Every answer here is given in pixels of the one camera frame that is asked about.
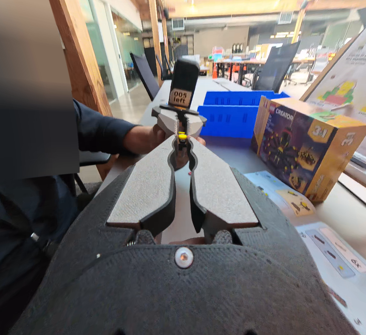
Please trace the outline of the person's torso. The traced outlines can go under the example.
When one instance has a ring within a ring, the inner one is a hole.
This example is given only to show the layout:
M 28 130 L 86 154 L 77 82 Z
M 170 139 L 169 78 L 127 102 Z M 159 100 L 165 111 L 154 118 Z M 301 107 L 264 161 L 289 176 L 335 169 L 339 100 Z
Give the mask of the person's torso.
M 72 174 L 0 184 L 0 332 L 7 334 L 80 213 Z

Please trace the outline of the blue plastic bin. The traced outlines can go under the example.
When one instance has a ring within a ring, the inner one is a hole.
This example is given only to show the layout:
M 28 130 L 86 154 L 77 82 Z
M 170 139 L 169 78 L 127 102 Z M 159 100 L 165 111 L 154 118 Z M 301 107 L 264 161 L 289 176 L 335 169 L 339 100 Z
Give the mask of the blue plastic bin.
M 258 106 L 201 105 L 198 113 L 207 119 L 201 130 L 203 136 L 251 139 Z
M 258 106 L 261 97 L 280 99 L 290 97 L 274 91 L 207 91 L 203 105 Z

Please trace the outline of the person's left forearm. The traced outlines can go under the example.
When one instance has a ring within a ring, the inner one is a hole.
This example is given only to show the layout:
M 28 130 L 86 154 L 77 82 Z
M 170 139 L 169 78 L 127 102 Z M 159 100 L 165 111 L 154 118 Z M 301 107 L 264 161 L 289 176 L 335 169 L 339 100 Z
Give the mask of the person's left forearm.
M 78 147 L 80 151 L 107 154 L 129 154 L 124 138 L 135 124 L 122 119 L 103 116 L 73 99 Z

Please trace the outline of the person's left hand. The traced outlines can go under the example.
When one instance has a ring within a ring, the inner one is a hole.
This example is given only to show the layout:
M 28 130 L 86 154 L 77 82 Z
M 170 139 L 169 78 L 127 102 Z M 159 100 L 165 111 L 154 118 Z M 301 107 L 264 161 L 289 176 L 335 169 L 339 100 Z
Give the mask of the person's left hand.
M 166 139 L 166 132 L 157 124 L 153 127 L 134 126 L 123 138 L 123 147 L 133 154 L 148 154 Z

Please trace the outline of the lego instruction booklet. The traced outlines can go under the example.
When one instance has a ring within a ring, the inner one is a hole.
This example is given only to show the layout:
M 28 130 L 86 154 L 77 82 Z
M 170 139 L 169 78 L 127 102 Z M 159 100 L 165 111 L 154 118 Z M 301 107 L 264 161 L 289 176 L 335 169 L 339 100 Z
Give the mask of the lego instruction booklet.
M 332 299 L 357 333 L 366 334 L 365 259 L 331 227 L 319 221 L 312 202 L 267 171 L 245 177 L 267 196 L 296 228 Z

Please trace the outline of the wooden post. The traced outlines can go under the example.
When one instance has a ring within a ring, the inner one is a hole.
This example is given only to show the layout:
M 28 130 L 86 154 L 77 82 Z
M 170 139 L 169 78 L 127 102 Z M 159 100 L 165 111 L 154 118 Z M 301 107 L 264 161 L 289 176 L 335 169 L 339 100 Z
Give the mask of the wooden post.
M 148 1 L 149 1 L 150 21 L 152 24 L 152 36 L 153 36 L 157 76 L 158 76 L 158 85 L 159 85 L 159 87 L 161 87 L 163 84 L 163 81 L 161 79 L 162 70 L 160 67 L 161 46 L 160 46 L 160 38 L 159 38 L 159 31 L 158 31 L 157 0 L 148 0 Z
M 112 116 L 79 0 L 49 0 L 62 39 L 74 99 Z

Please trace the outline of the lego set box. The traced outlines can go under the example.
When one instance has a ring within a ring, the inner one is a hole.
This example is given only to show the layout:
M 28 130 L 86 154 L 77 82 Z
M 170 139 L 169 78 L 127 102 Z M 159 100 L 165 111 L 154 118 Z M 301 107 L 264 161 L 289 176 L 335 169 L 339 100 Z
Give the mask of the lego set box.
M 365 123 L 293 98 L 261 96 L 252 150 L 311 202 L 324 202 L 365 138 Z

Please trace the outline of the wooden work table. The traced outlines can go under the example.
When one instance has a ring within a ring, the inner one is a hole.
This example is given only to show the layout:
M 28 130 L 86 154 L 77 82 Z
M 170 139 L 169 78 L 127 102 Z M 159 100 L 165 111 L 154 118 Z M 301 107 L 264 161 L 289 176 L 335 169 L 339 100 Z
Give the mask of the wooden work table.
M 225 78 L 234 83 L 242 84 L 248 69 L 255 70 L 266 63 L 267 59 L 229 59 L 222 58 L 213 61 L 211 66 L 212 78 Z

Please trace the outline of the instruction sheet clipboard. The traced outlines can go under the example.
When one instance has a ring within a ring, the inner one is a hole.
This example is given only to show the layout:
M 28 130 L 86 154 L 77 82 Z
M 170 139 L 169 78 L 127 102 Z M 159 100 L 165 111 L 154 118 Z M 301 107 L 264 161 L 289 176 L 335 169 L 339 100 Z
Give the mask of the instruction sheet clipboard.
M 337 52 L 300 100 L 365 123 L 366 30 Z

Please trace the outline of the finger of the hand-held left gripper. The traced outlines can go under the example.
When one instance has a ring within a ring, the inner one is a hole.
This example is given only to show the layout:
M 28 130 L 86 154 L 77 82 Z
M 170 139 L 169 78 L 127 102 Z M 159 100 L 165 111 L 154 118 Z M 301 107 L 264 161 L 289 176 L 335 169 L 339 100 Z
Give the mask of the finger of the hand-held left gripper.
M 198 114 L 185 114 L 186 127 L 185 133 L 193 138 L 199 137 L 202 128 L 206 125 L 207 119 Z
M 179 134 L 178 109 L 173 107 L 153 107 L 152 117 L 157 118 L 157 125 L 164 132 L 164 140 Z

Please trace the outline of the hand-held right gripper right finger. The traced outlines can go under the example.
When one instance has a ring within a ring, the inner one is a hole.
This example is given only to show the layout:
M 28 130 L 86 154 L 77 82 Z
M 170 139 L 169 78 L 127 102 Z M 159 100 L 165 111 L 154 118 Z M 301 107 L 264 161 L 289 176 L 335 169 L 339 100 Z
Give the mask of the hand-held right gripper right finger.
M 189 137 L 190 210 L 194 229 L 205 234 L 252 228 L 259 220 L 228 163 Z

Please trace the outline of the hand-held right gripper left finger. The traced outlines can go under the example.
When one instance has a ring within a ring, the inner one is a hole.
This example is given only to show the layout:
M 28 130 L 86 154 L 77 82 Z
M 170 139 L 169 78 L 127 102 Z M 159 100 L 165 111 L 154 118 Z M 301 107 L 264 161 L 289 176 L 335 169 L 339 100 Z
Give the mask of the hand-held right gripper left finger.
M 148 230 L 154 237 L 175 218 L 176 135 L 136 162 L 107 219 L 111 227 Z

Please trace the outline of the black office chair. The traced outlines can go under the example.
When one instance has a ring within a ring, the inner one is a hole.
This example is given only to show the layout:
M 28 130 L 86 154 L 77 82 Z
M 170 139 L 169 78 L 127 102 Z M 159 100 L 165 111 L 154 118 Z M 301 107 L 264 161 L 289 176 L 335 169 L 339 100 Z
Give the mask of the black office chair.
M 253 77 L 252 90 L 272 90 L 279 93 L 281 84 L 298 51 L 300 42 L 286 44 L 272 48 L 266 63 L 259 69 L 258 75 Z
M 103 152 L 79 151 L 79 166 L 80 168 L 90 166 L 103 167 L 109 162 L 110 158 L 111 154 Z M 75 191 L 77 198 L 79 200 L 85 201 L 89 201 L 90 199 L 92 199 L 102 185 L 102 181 L 103 180 L 84 184 L 79 176 L 79 173 L 74 173 Z
M 172 80 L 172 76 L 173 73 L 169 67 L 169 64 L 167 63 L 167 69 L 163 68 L 162 62 L 159 60 L 158 55 L 156 54 L 156 60 L 158 61 L 160 70 L 161 70 L 161 76 L 160 79 L 161 81 L 168 81 L 168 80 Z
M 134 65 L 134 69 L 140 77 L 140 80 L 145 87 L 150 100 L 153 101 L 158 94 L 160 87 L 149 66 L 146 56 L 139 56 L 130 52 L 130 57 Z

